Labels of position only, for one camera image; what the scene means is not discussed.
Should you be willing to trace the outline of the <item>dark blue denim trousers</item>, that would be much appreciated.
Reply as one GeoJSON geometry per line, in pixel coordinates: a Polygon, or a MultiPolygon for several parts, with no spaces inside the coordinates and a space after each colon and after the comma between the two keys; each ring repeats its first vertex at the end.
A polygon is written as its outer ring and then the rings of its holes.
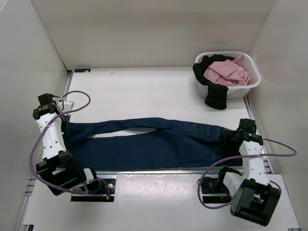
{"type": "Polygon", "coordinates": [[[241,166],[238,147],[220,139],[225,128],[164,118],[135,118],[98,123],[70,123],[67,150],[95,170],[131,171],[199,168],[224,159],[241,166]]]}

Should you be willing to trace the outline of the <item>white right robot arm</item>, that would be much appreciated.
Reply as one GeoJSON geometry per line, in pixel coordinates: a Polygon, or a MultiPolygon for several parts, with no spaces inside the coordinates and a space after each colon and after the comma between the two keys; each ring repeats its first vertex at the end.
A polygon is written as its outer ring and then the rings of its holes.
{"type": "Polygon", "coordinates": [[[216,180],[221,192],[232,197],[230,212],[233,216],[267,226],[278,204],[281,192],[274,188],[267,177],[261,158],[263,140],[257,135],[254,120],[241,119],[235,131],[221,135],[227,145],[239,150],[243,157],[243,173],[224,167],[216,180]]]}

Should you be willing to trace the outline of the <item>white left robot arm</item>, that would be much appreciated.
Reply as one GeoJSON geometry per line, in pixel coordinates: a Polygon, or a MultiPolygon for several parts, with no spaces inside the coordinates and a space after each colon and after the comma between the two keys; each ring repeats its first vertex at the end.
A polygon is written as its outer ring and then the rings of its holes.
{"type": "Polygon", "coordinates": [[[74,103],[49,93],[40,95],[38,101],[33,118],[40,129],[37,142],[42,143],[43,154],[38,164],[29,164],[31,171],[56,196],[64,192],[75,195],[97,192],[100,179],[90,168],[83,168],[64,143],[74,103]]]}

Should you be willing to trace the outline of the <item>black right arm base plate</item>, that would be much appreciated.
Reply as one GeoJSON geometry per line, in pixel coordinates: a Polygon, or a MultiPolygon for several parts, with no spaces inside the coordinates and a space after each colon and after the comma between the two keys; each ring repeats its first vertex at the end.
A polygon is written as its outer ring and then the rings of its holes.
{"type": "Polygon", "coordinates": [[[218,178],[205,177],[201,183],[204,204],[226,204],[232,196],[228,188],[218,178]]]}

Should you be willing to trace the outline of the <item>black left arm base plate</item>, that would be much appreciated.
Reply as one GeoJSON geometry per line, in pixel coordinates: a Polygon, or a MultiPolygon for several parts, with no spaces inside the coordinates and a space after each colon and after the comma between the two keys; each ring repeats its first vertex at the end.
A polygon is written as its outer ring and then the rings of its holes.
{"type": "Polygon", "coordinates": [[[87,195],[71,195],[71,202],[114,202],[116,189],[116,175],[99,175],[102,181],[96,181],[87,185],[87,195]]]}

